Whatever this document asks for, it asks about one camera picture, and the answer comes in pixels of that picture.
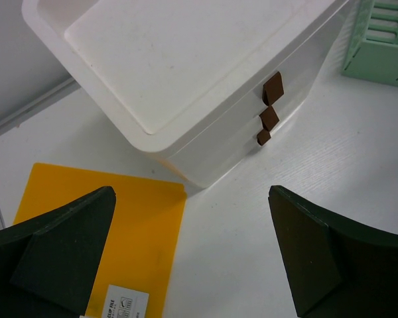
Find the yellow plastic folder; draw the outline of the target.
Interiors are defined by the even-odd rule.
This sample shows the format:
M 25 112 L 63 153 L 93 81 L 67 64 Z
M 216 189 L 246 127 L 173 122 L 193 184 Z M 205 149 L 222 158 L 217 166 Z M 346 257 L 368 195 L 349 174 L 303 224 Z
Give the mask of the yellow plastic folder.
M 115 285 L 147 293 L 146 317 L 162 317 L 187 198 L 182 184 L 36 163 L 14 222 L 102 186 L 114 189 L 116 206 L 86 314 L 99 317 Z

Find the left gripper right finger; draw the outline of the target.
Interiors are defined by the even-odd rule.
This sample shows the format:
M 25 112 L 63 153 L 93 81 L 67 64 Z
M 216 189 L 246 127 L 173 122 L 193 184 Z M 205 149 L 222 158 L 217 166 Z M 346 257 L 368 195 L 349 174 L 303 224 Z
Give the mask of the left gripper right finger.
M 281 185 L 268 200 L 298 317 L 398 317 L 398 235 Z

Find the white drawer cabinet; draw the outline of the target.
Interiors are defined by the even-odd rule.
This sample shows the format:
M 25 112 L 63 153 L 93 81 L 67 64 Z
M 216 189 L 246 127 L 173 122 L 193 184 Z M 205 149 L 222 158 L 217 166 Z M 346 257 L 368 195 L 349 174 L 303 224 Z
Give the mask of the white drawer cabinet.
M 138 151 L 206 188 L 305 102 L 351 1 L 24 1 Z

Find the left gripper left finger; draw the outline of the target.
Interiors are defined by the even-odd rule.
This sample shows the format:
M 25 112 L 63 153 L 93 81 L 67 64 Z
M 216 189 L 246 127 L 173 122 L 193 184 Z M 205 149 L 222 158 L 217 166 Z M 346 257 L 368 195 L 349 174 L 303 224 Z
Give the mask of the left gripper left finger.
M 85 315 L 115 204 L 104 186 L 0 230 L 0 317 Z

